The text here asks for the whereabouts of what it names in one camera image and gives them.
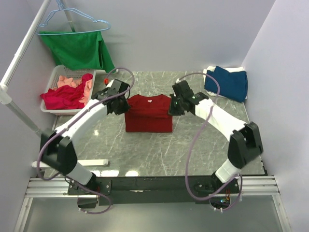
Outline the dark red t shirt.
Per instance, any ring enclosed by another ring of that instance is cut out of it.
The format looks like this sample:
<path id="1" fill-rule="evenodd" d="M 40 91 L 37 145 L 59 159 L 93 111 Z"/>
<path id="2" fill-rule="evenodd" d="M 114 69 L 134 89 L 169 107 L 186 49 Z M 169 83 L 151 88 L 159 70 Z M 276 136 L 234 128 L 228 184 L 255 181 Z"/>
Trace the dark red t shirt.
<path id="1" fill-rule="evenodd" d="M 127 102 L 130 110 L 125 113 L 126 132 L 173 132 L 173 117 L 169 115 L 170 97 L 137 94 Z"/>

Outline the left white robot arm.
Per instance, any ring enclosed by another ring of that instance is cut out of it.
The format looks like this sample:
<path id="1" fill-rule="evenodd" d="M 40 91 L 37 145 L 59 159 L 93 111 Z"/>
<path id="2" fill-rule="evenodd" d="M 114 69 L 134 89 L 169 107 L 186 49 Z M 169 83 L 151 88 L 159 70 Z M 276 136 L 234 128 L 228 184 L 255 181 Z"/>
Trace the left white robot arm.
<path id="1" fill-rule="evenodd" d="M 78 183 L 85 194 L 96 191 L 97 177 L 78 162 L 75 145 L 100 119 L 108 114 L 120 115 L 130 109 L 125 94 L 130 92 L 131 88 L 132 85 L 114 79 L 65 124 L 54 130 L 46 129 L 41 134 L 37 171 L 40 170 L 40 164 L 44 163 L 58 174 Z"/>

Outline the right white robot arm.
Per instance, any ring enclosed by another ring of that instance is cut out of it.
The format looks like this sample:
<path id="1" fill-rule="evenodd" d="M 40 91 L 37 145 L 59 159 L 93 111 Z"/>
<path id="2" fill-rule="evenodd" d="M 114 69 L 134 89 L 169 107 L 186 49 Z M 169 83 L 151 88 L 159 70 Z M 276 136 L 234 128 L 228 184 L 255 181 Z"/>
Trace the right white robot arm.
<path id="1" fill-rule="evenodd" d="M 245 122 L 222 109 L 214 99 L 202 92 L 194 93 L 186 81 L 172 86 L 169 114 L 181 116 L 189 112 L 205 120 L 217 129 L 227 140 L 227 158 L 211 175 L 214 191 L 224 192 L 229 180 L 263 154 L 263 144 L 259 127 L 254 122 Z"/>

